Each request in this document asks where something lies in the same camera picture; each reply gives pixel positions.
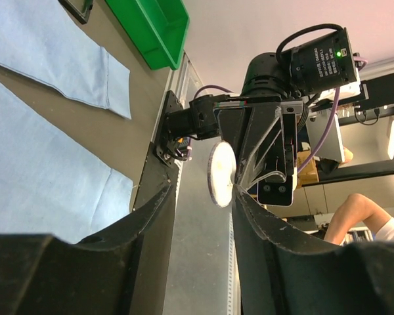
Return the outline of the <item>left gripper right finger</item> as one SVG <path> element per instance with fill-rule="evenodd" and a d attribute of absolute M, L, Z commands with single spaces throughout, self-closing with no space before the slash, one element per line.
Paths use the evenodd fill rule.
<path fill-rule="evenodd" d="M 339 246 L 232 191 L 244 314 L 394 314 L 394 241 Z"/>

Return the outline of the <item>round white brooch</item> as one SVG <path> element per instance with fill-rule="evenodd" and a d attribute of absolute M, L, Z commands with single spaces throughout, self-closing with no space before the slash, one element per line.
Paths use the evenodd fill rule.
<path fill-rule="evenodd" d="M 208 188 L 211 199 L 220 208 L 232 200 L 236 157 L 232 146 L 222 140 L 212 148 L 208 160 Z"/>

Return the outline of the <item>light blue shirt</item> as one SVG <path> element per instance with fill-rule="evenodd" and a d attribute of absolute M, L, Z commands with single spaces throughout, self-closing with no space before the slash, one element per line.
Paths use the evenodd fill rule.
<path fill-rule="evenodd" d="M 129 70 L 57 1 L 0 1 L 0 66 L 131 117 Z M 0 234 L 77 243 L 129 213 L 133 183 L 0 83 Z"/>

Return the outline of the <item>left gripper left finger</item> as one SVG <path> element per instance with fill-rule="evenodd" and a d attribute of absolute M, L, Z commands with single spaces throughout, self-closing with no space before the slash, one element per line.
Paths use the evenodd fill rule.
<path fill-rule="evenodd" d="M 175 188 L 77 244 L 0 235 L 0 314 L 161 314 Z"/>

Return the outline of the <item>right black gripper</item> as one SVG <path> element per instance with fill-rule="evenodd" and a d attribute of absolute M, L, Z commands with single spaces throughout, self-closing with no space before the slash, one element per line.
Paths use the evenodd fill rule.
<path fill-rule="evenodd" d="M 296 116 L 302 100 L 230 98 L 213 111 L 222 139 L 236 155 L 237 185 L 249 189 L 264 181 L 271 190 L 296 189 Z"/>

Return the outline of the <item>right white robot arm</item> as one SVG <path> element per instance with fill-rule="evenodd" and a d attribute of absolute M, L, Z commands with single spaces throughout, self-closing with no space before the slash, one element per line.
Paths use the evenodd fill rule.
<path fill-rule="evenodd" d="M 303 33 L 328 30 L 326 35 L 288 49 L 256 56 L 249 64 L 242 92 L 205 95 L 184 110 L 164 118 L 160 155 L 184 160 L 182 138 L 205 140 L 221 137 L 236 159 L 235 181 L 251 188 L 265 181 L 272 194 L 293 196 L 296 176 L 297 114 L 303 98 L 337 89 L 357 79 L 346 28 L 319 24 Z"/>

